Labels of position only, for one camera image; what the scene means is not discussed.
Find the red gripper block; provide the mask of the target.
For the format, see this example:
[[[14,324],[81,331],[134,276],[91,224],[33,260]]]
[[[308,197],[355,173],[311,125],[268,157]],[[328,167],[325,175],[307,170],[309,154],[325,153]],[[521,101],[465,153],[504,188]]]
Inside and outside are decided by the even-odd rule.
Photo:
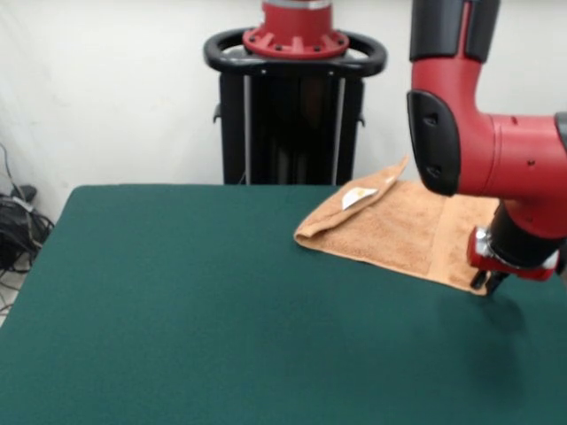
[[[487,228],[473,228],[468,240],[468,264],[477,269],[471,288],[482,288],[487,282],[487,294],[492,295],[501,284],[514,275],[522,279],[542,282],[549,279],[559,263],[559,250],[536,267],[514,266],[500,258],[490,246]]]

